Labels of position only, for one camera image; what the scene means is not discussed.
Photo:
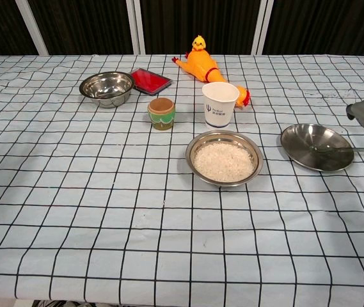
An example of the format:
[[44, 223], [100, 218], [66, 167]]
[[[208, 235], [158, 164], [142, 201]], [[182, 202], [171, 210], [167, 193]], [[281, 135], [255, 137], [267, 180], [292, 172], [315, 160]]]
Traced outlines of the deep metal bowl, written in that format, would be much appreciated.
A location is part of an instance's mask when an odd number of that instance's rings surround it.
[[102, 108], [116, 108], [130, 97], [134, 78], [125, 72], [102, 72], [86, 78], [79, 92]]

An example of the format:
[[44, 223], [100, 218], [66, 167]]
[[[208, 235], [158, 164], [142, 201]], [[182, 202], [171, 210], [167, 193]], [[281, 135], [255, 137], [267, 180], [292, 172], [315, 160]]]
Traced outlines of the shallow metal bowl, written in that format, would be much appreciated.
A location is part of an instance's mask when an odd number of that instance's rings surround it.
[[[231, 144], [245, 149], [251, 155], [255, 165], [253, 173], [244, 180], [237, 182], [217, 182], [200, 174], [194, 166], [194, 158], [201, 148], [215, 143]], [[205, 182], [218, 185], [220, 187], [235, 187], [249, 182], [260, 173], [264, 163], [259, 147], [252, 140], [242, 134], [229, 130], [212, 130], [196, 136], [186, 148], [186, 160], [195, 175], [198, 175]]]

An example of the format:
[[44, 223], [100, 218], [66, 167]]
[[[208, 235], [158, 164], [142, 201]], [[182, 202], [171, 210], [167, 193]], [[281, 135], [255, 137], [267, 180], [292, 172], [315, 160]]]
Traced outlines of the white raw rice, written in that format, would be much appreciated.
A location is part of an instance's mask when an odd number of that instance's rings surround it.
[[217, 182], [237, 182], [249, 177], [255, 165], [251, 155], [238, 146], [215, 143], [201, 148], [194, 166], [200, 174]]

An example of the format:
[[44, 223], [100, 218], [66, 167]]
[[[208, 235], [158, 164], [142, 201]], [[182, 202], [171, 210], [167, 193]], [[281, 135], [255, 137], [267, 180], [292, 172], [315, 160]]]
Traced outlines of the brown green ceramic cup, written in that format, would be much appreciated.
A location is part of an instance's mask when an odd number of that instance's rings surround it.
[[155, 98], [148, 105], [148, 115], [153, 128], [168, 130], [175, 119], [175, 103], [168, 98]]

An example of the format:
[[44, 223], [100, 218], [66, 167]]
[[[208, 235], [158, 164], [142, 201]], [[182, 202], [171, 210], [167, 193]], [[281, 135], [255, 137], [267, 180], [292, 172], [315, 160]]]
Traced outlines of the white frame post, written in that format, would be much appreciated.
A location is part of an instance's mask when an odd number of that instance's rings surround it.
[[15, 3], [20, 11], [23, 21], [28, 29], [30, 37], [40, 56], [48, 56], [48, 50], [43, 40], [42, 34], [33, 15], [32, 9], [28, 0], [15, 0]]
[[260, 0], [257, 22], [251, 47], [252, 55], [262, 55], [274, 0]]
[[140, 0], [126, 0], [133, 53], [145, 55], [145, 39]]

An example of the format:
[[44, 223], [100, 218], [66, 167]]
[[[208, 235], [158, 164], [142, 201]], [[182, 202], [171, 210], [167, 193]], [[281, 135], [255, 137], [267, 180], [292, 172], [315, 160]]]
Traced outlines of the orange rubber chicken toy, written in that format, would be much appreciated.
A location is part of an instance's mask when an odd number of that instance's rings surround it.
[[217, 62], [206, 51], [206, 43], [201, 35], [193, 40], [192, 49], [185, 54], [185, 58], [187, 61], [181, 61], [179, 58], [173, 57], [172, 62], [203, 83], [227, 83], [219, 70]]

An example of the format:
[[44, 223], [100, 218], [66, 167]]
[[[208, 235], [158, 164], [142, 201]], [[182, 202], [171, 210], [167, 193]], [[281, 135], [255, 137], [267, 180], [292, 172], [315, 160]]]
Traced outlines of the metal spoon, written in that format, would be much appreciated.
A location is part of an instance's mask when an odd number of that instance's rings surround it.
[[331, 154], [333, 152], [364, 152], [364, 148], [353, 147], [330, 147], [330, 146], [310, 146], [309, 149], [320, 154]]

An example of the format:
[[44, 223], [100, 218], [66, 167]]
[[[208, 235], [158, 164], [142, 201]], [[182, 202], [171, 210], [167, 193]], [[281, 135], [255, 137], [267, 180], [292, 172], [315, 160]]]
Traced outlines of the flat metal plate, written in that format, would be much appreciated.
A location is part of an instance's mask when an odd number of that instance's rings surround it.
[[280, 136], [286, 154], [308, 169], [323, 172], [340, 171], [354, 160], [354, 152], [313, 152], [310, 146], [351, 147], [337, 132], [318, 124], [302, 123], [287, 127]]

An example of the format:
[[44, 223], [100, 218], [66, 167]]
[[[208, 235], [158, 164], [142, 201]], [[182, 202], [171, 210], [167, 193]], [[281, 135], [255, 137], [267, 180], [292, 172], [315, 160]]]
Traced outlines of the red ink pad tin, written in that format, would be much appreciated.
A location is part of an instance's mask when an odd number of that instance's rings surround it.
[[147, 95], [156, 95], [169, 87], [172, 80], [154, 72], [138, 68], [131, 72], [135, 89]]

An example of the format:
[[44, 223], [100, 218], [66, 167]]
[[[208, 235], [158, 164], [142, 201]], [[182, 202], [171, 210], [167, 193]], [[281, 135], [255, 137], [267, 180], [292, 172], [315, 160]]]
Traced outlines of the blue white checkered tablecloth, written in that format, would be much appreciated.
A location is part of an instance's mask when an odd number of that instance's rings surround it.
[[[264, 165], [245, 185], [194, 175], [186, 147], [207, 126], [201, 82], [169, 55], [0, 56], [0, 297], [175, 307], [364, 307], [364, 153], [318, 173], [280, 134], [318, 123], [351, 145], [364, 129], [364, 57], [217, 55], [251, 103], [229, 130]], [[172, 80], [102, 108], [88, 77], [143, 68]], [[148, 105], [175, 103], [172, 128]]]

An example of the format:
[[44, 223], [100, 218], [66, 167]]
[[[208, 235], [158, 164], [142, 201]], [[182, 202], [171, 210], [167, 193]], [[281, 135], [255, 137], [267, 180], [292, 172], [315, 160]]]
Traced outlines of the white paper cup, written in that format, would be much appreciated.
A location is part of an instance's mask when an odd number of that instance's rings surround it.
[[230, 123], [239, 90], [230, 83], [213, 82], [202, 87], [205, 122], [212, 129], [224, 129]]

